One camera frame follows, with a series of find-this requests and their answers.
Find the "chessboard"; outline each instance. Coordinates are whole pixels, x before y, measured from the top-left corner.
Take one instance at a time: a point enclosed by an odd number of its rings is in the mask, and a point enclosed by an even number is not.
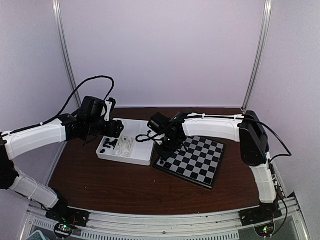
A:
[[[212,190],[224,151],[222,143],[205,137],[187,137],[184,145],[167,160],[159,157],[153,167]]]

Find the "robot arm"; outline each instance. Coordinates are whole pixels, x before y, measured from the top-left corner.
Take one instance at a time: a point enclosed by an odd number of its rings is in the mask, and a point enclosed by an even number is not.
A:
[[[110,112],[116,102],[113,98],[102,101],[86,96],[77,116],[60,115],[57,119],[30,129],[10,134],[4,132],[0,138],[0,189],[10,189],[48,209],[57,209],[68,202],[53,189],[38,183],[17,168],[13,159],[40,147],[67,142],[88,136],[104,135],[118,138],[124,129],[120,120],[110,120]]]
[[[268,136],[257,115],[247,111],[244,115],[219,116],[180,112],[172,119],[156,113],[148,122],[152,130],[148,138],[153,140],[155,150],[164,160],[174,153],[187,136],[203,136],[240,142],[241,159],[253,172],[259,191],[260,206],[241,212],[242,224],[250,225],[280,217],[277,201],[275,173],[270,163]]]

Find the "white tray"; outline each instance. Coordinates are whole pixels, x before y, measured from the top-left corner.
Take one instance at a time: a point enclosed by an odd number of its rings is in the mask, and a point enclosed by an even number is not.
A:
[[[114,118],[114,120],[121,120],[122,124],[124,125],[124,130],[122,131],[120,138],[129,137],[133,139],[133,144],[129,151],[129,155],[128,157],[115,155],[117,146],[115,146],[115,148],[103,147],[106,139],[108,138],[104,136],[102,141],[100,142],[99,147],[96,150],[98,158],[121,163],[150,166],[151,157],[154,149],[154,141],[146,141],[143,143],[136,141],[137,135],[147,134],[147,132],[150,130],[147,126],[148,121],[121,118]],[[109,139],[111,142],[115,140],[115,138],[112,137],[109,137]]]

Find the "gray wall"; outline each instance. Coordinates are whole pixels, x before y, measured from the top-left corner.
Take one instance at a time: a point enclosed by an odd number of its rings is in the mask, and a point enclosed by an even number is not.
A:
[[[118,107],[240,107],[264,4],[68,0],[61,1],[61,12],[76,81],[114,77]],[[110,84],[101,81],[80,95],[102,98]]]
[[[273,1],[268,39],[249,109],[293,153],[276,165],[295,191],[313,239],[320,226],[320,1]],[[284,152],[271,139],[272,154]]]
[[[57,114],[71,93],[59,46],[52,2],[0,1],[0,129],[14,130]],[[71,102],[69,110],[74,110]],[[59,149],[53,144],[14,162],[41,183]],[[28,201],[0,190],[0,239],[18,239]]]

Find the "brown tabletop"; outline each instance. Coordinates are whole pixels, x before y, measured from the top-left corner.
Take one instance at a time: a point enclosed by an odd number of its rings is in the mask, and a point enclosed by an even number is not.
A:
[[[149,120],[156,112],[173,117],[177,112],[219,115],[240,114],[236,108],[117,108],[112,117]],[[256,206],[259,193],[250,168],[240,157],[240,144],[226,144],[213,190],[202,188],[152,166],[99,159],[101,141],[83,146],[73,140],[59,160],[50,187],[59,190],[70,206],[88,210],[144,215],[213,213]],[[153,154],[152,163],[157,158]]]

